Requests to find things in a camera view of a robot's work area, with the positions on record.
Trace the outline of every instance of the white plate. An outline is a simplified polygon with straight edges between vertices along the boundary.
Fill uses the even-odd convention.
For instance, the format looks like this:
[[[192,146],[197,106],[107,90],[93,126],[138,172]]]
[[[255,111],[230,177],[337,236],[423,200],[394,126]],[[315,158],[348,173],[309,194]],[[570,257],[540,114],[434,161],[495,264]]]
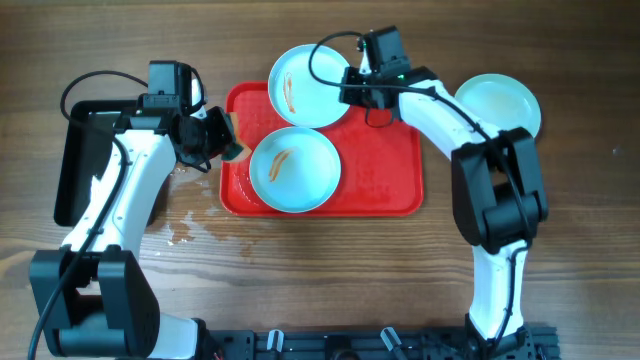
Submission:
[[[540,105],[533,93],[518,80],[506,75],[483,74],[458,89],[455,98],[482,120],[503,130],[522,126],[531,136],[540,131]]]
[[[338,98],[340,89],[311,77],[309,55],[314,44],[295,47],[282,55],[269,74],[269,100],[278,115],[292,125],[319,128],[340,119],[349,109]],[[313,56],[313,72],[321,79],[341,82],[347,60],[321,46]]]
[[[249,177],[256,194],[288,213],[315,209],[331,197],[340,181],[340,157],[319,132],[288,127],[274,131],[253,151]]]

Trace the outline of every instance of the red tray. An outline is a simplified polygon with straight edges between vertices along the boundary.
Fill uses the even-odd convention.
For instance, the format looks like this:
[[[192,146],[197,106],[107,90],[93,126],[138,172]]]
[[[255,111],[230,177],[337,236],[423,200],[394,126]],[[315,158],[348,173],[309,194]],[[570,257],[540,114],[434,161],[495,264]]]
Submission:
[[[240,138],[251,148],[275,130],[291,126],[273,109],[266,82],[235,86],[227,112],[238,114]],[[336,123],[318,129],[336,147],[342,175],[335,193],[322,206],[287,214],[266,205],[249,181],[249,161],[223,163],[220,200],[240,216],[405,216],[424,199],[420,134],[401,123],[376,129],[364,122],[365,111],[351,107]]]

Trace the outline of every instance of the table surface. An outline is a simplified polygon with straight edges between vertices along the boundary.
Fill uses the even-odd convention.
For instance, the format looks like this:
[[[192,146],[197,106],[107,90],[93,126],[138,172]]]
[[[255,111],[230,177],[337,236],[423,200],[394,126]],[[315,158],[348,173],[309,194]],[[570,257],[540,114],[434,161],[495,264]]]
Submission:
[[[3,0],[0,7],[0,357],[22,358],[37,319],[28,267],[68,228],[52,218],[64,87],[101,69],[147,78],[154,59],[196,67],[212,104],[266,80],[287,49],[396,24],[414,65],[452,92],[481,73],[523,81],[543,112],[550,216],[529,255],[522,311],[558,327],[565,359],[640,356],[638,2]],[[352,41],[333,46],[351,63]],[[69,99],[142,89],[86,81]],[[447,159],[423,139],[425,201],[389,219],[246,219],[211,173],[174,171],[140,263],[165,312],[212,329],[462,325],[469,245],[453,222]],[[39,355],[48,356],[41,341]]]

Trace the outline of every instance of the wooden tabletop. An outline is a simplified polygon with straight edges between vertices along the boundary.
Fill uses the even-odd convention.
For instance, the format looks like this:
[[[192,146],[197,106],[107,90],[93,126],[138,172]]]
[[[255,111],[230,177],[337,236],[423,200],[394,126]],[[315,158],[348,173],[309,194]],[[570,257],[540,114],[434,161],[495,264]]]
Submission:
[[[533,91],[550,216],[527,261],[525,319],[556,326],[565,359],[640,357],[637,2],[2,3],[1,358],[25,356],[37,319],[34,251],[57,248],[69,232],[52,214],[67,128],[58,102],[72,79],[102,69],[146,79],[150,60],[176,59],[199,70],[211,104],[223,104],[235,84],[266,80],[291,47],[390,24],[412,63],[451,92],[481,73]],[[357,63],[353,41],[332,46]],[[140,92],[125,80],[91,79],[69,104]],[[219,167],[176,171],[140,254],[161,309],[211,329],[462,325],[471,248],[453,222],[449,162],[422,144],[425,200],[402,218],[240,218],[217,196]],[[44,341],[40,350],[48,356]]]

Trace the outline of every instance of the wooden table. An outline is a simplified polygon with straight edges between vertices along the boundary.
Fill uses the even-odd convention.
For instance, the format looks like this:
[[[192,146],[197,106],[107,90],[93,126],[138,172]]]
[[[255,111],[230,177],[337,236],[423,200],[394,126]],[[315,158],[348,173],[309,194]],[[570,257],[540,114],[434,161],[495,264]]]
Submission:
[[[498,72],[536,94],[551,212],[527,262],[523,313],[558,327],[565,359],[640,356],[637,2],[41,2],[0,8],[0,357],[23,358],[37,319],[34,251],[69,231],[52,213],[66,134],[58,101],[73,78],[100,69],[147,78],[149,60],[177,59],[222,104],[293,46],[389,24],[413,64],[451,91]],[[333,46],[358,60],[353,42]],[[70,104],[141,91],[92,79]],[[423,151],[425,201],[404,218],[238,218],[218,199],[219,169],[176,174],[140,255],[161,308],[212,329],[462,325],[471,249],[451,215],[449,163],[424,139]]]

